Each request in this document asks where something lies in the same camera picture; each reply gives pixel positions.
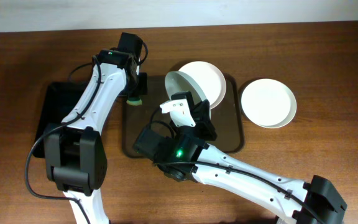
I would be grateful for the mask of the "white plate top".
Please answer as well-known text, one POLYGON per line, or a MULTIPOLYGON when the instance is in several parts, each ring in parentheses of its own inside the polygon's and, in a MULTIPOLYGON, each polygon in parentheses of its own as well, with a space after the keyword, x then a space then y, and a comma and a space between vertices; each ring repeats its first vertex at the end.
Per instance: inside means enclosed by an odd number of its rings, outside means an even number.
POLYGON ((179 71, 189 75, 199 84, 210 102, 211 109, 222 102, 226 94, 226 80, 215 65, 204 61, 194 61, 185 64, 179 71))

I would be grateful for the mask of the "black rectangular tray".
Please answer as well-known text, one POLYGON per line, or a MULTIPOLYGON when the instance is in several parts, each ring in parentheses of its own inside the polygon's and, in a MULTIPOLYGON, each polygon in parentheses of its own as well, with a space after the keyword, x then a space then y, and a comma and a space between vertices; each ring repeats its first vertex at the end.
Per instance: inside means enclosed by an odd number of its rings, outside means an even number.
MULTIPOLYGON (((85 84, 77 85, 69 82, 53 82, 49 84, 35 134, 35 141, 44 132, 48 132, 49 129, 60 125, 62 119, 75 107, 85 88, 85 84)), ((60 137, 62 155, 80 157, 80 135, 61 129, 60 137)))

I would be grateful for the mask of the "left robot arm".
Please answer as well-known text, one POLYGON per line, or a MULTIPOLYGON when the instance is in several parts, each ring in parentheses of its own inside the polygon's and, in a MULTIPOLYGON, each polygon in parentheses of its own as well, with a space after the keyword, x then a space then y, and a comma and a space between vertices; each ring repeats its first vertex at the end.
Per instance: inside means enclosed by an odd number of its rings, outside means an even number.
POLYGON ((43 140, 48 180, 70 202, 77 223, 109 223, 101 196, 108 162, 101 133, 118 97, 141 104, 147 75, 139 69, 145 42, 123 32, 118 46, 93 56, 92 75, 73 109, 60 124, 49 124, 43 140))

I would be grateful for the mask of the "pale blue plate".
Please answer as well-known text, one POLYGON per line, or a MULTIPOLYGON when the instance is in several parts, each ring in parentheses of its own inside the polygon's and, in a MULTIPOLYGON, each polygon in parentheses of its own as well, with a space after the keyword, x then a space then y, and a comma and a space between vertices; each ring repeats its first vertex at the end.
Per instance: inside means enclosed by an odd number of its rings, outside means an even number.
POLYGON ((170 100, 172 100, 172 95, 186 91, 191 92, 195 104, 207 99, 199 84, 189 75, 180 71, 167 73, 165 76, 165 89, 170 100))

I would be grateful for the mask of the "green yellow sponge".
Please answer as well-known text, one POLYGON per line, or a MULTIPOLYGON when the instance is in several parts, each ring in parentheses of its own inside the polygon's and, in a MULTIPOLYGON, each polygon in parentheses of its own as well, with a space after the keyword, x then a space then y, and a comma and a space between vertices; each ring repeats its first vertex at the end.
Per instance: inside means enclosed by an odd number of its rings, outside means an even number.
POLYGON ((142 104, 142 100, 140 97, 128 97, 126 103, 131 106, 140 106, 142 104))

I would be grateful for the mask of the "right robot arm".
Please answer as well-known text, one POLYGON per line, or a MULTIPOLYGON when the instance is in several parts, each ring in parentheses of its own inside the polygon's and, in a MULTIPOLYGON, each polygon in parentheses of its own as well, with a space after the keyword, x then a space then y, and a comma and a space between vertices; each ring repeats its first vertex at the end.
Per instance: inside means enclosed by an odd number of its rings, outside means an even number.
POLYGON ((143 128, 133 148, 167 177, 212 185, 274 213, 285 223, 342 223, 347 204, 334 185, 314 175, 311 182, 282 177, 228 156, 209 144, 217 134, 209 101, 194 102, 190 91, 179 92, 160 105, 171 116, 170 136, 143 128))

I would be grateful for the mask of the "brown plastic serving tray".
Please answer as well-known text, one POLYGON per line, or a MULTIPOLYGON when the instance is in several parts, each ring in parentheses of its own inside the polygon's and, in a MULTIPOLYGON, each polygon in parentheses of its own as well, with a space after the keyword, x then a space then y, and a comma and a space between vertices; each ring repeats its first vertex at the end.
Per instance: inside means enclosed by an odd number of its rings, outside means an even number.
MULTIPOLYGON (((211 110, 211 122, 216 129, 217 139, 209 143, 229 154, 236 153, 244 147, 245 137, 236 81, 228 74, 224 77, 226 93, 220 104, 211 110)), ((131 159, 143 158, 133 149, 133 144, 149 122, 152 113, 161 103, 168 100, 164 76, 148 77, 147 87, 148 92, 141 96, 140 106, 124 103, 122 109, 122 151, 131 159)))

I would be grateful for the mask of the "white plate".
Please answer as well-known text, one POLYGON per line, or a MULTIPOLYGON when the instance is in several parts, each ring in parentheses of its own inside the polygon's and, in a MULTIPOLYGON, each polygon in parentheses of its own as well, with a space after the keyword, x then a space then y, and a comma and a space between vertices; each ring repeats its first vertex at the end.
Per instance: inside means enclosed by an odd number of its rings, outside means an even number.
POLYGON ((250 82, 241 93, 241 108, 254 124, 269 129, 289 124, 296 115, 294 93, 280 81, 261 78, 250 82))
POLYGON ((185 64, 179 71, 189 75, 199 84, 210 102, 211 109, 222 102, 226 94, 226 80, 215 65, 204 61, 194 61, 185 64))

